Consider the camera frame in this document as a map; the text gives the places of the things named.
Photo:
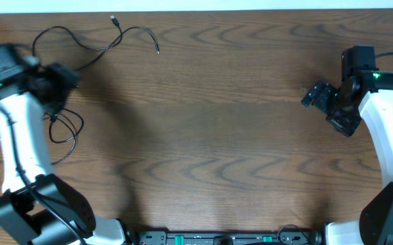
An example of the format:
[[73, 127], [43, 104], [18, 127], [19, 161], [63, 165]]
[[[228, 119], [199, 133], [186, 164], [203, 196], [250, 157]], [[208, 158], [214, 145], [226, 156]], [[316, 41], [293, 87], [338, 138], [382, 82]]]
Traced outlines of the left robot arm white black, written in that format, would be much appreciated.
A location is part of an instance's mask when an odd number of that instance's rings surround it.
[[62, 64], [41, 66], [14, 44], [0, 44], [0, 227], [19, 244], [130, 242], [119, 220], [96, 216], [87, 199], [54, 172], [44, 116], [57, 117], [79, 80]]

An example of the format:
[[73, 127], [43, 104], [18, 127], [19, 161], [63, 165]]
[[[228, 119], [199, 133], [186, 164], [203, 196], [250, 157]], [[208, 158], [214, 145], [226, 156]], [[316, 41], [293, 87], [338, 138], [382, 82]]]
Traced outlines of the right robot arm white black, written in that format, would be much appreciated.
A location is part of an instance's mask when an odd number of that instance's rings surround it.
[[341, 55], [341, 85], [318, 81], [303, 97], [336, 131], [350, 137], [364, 122], [381, 170], [382, 190], [359, 219], [327, 223], [308, 244], [393, 244], [393, 72], [376, 66], [372, 46], [353, 46]]

